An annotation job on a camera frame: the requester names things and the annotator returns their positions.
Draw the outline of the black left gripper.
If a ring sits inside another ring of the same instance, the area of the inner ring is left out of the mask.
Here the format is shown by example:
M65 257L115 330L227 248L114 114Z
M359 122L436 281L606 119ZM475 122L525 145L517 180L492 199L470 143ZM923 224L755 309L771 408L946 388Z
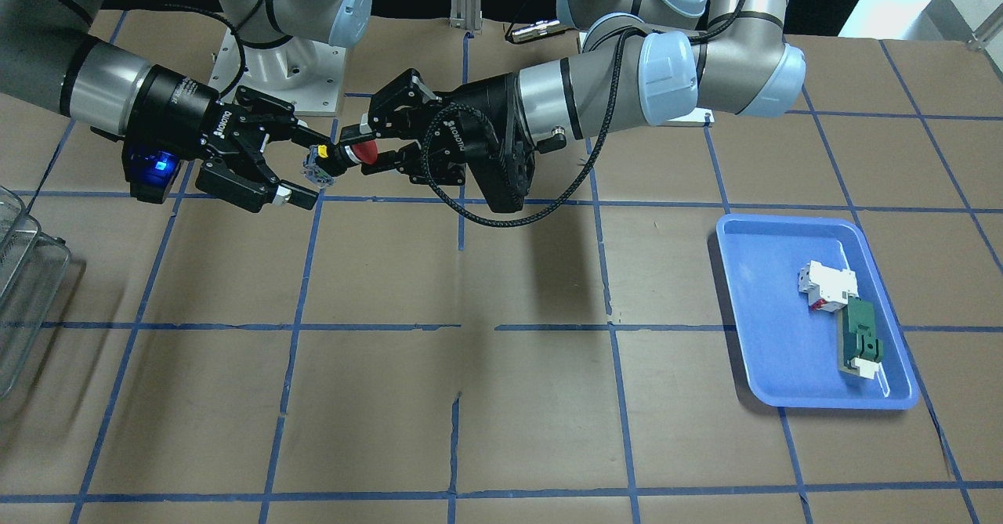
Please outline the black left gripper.
M466 164L459 118L469 114L491 130L491 120L516 113L516 84L515 74L509 72L458 86L454 91L434 92L415 68L409 68L372 96L368 114L362 114L358 124L340 128L338 143L360 143L363 175L397 171L411 175L415 182L427 181L420 153L420 148L426 146L434 181L458 185L463 174L455 168ZM364 143L383 138L411 143L386 152L379 152L376 143Z

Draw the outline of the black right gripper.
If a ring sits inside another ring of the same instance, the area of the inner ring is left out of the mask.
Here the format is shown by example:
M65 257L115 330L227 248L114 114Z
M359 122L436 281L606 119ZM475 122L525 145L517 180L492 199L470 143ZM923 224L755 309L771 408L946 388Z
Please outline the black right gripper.
M133 142L200 161L201 192L250 212L266 204L312 211L316 190L281 180L264 148L291 141L326 153L329 136L300 124L293 104L239 86L224 103L217 91L178 72L154 66L133 103Z

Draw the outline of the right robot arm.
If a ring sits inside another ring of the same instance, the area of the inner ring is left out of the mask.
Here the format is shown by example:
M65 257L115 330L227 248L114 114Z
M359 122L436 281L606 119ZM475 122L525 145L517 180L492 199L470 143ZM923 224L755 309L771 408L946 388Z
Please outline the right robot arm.
M361 40L372 0L2 0L2 92L121 145L129 195L197 191L250 212L311 210L368 163L304 117L336 104L323 61Z

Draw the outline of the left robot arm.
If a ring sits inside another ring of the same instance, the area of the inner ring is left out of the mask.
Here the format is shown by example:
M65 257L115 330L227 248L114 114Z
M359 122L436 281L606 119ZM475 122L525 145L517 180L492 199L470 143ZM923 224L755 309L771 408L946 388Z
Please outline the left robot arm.
M788 0L556 0L578 53L434 92L409 68L357 125L319 150L331 174L359 166L459 185L472 173L498 212L529 192L536 156L600 132L665 125L697 109L776 117L805 81L784 40Z

